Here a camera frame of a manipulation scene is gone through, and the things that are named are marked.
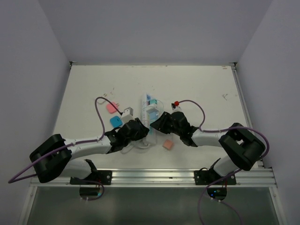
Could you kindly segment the white charger plug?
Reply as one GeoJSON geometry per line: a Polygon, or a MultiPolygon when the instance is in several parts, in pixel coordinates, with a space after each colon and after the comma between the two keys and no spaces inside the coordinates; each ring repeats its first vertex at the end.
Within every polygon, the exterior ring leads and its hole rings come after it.
{"type": "Polygon", "coordinates": [[[145,109],[146,109],[147,113],[157,113],[157,112],[159,112],[159,109],[155,106],[150,106],[149,105],[149,106],[145,107],[145,109]]]}

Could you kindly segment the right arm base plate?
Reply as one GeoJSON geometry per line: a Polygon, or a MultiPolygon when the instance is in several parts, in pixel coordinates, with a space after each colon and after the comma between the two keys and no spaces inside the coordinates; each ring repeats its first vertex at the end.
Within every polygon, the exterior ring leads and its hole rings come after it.
{"type": "MultiPolygon", "coordinates": [[[[194,180],[196,185],[209,185],[212,182],[220,179],[221,176],[218,175],[214,170],[201,168],[199,170],[194,171],[194,180]]],[[[216,183],[215,185],[236,185],[236,178],[234,175],[227,179],[222,179],[220,182],[216,183]]]]}

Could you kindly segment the blue adapter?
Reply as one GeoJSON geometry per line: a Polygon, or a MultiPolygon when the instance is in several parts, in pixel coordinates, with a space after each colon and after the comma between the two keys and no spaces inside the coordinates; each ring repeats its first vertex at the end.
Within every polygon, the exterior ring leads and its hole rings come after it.
{"type": "Polygon", "coordinates": [[[123,125],[123,122],[119,116],[114,116],[110,118],[110,124],[114,127],[121,127],[123,125]]]}

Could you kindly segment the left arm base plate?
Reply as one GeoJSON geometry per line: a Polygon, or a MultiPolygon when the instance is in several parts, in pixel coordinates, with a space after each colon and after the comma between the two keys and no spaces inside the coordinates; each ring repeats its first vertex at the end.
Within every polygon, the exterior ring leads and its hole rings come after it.
{"type": "Polygon", "coordinates": [[[71,185],[111,185],[113,172],[111,170],[97,170],[93,171],[84,179],[73,178],[70,179],[71,185]]]}

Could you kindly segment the teal charger plug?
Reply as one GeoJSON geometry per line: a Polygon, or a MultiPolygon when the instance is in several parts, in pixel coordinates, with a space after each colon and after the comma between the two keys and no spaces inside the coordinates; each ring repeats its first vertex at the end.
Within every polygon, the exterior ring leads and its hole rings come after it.
{"type": "Polygon", "coordinates": [[[151,99],[149,101],[149,105],[156,105],[157,104],[157,100],[156,99],[151,99]]]}

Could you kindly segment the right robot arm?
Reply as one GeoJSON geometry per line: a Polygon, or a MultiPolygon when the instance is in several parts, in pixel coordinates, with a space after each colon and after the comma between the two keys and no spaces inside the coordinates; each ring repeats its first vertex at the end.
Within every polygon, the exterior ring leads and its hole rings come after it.
{"type": "Polygon", "coordinates": [[[164,112],[150,126],[163,134],[179,136],[187,146],[222,147],[227,155],[209,169],[209,179],[214,184],[221,183],[230,173],[249,171],[270,149],[267,138],[250,127],[234,123],[226,129],[202,130],[191,126],[182,112],[164,112]]]}

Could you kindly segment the orange charger plug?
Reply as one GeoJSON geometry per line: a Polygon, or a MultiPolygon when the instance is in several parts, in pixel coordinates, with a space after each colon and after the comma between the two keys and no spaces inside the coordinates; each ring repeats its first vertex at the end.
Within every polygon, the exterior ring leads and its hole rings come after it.
{"type": "Polygon", "coordinates": [[[171,140],[165,140],[164,144],[162,145],[163,148],[165,148],[166,150],[171,150],[173,147],[174,143],[171,140]]]}

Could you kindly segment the light blue charger plug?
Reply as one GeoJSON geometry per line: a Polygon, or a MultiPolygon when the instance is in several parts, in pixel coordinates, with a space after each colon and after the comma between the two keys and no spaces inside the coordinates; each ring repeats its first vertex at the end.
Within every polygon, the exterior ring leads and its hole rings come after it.
{"type": "Polygon", "coordinates": [[[151,121],[155,121],[155,120],[157,120],[159,118],[159,113],[158,112],[151,112],[150,114],[149,114],[149,119],[151,120],[151,121]]]}

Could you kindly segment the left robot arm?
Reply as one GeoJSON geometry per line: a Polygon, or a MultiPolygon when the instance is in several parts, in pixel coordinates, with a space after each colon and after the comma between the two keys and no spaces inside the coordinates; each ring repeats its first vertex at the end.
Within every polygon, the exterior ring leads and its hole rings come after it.
{"type": "Polygon", "coordinates": [[[127,147],[132,141],[147,136],[149,129],[135,118],[122,127],[92,139],[64,139],[52,135],[30,154],[30,160],[41,183],[48,183],[66,170],[70,161],[96,154],[112,154],[127,147]]]}

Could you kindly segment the pink adapter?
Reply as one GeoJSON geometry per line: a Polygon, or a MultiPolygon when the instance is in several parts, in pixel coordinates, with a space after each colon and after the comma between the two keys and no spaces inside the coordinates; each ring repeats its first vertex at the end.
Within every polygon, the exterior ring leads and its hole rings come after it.
{"type": "Polygon", "coordinates": [[[110,114],[118,112],[119,104],[112,102],[106,105],[106,109],[110,114]]]}

